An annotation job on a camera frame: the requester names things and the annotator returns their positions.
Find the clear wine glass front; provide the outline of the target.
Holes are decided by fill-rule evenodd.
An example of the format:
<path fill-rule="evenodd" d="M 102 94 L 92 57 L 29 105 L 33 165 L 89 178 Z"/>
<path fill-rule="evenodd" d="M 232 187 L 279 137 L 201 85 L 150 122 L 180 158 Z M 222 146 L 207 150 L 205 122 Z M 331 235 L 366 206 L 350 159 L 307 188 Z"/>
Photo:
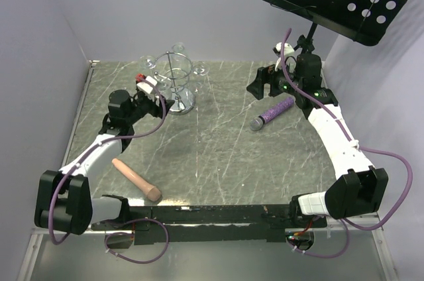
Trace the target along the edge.
<path fill-rule="evenodd" d="M 168 82 L 158 82 L 156 87 L 165 99 L 170 99 L 172 97 L 172 90 Z"/>

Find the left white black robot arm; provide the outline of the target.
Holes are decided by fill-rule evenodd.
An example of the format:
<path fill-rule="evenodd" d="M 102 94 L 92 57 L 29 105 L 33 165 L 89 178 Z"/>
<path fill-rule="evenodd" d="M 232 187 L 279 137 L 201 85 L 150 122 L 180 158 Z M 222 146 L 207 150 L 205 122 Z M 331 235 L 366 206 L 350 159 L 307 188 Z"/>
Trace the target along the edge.
<path fill-rule="evenodd" d="M 124 89 L 112 92 L 94 142 L 68 165 L 41 175 L 34 224 L 74 235 L 104 221 L 116 229 L 127 227 L 131 221 L 128 199 L 116 195 L 93 198 L 91 187 L 103 169 L 136 138 L 134 124 L 145 115 L 165 119 L 174 103 L 162 96 L 153 100 L 143 91 L 135 95 Z"/>

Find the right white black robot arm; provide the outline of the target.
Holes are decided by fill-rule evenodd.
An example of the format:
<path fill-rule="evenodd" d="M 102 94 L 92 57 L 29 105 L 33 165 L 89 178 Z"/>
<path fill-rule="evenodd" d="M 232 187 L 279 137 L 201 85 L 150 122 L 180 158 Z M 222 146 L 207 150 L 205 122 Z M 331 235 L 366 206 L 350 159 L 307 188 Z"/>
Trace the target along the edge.
<path fill-rule="evenodd" d="M 293 72 L 284 73 L 276 65 L 260 67 L 246 90 L 257 100 L 269 95 L 288 93 L 317 131 L 335 170 L 335 182 L 325 192 L 301 194 L 292 198 L 291 223 L 303 227 L 313 215 L 344 219 L 379 210 L 388 175 L 375 168 L 360 151 L 346 127 L 334 93 L 325 88 L 321 77 L 322 62 L 315 54 L 300 54 Z"/>

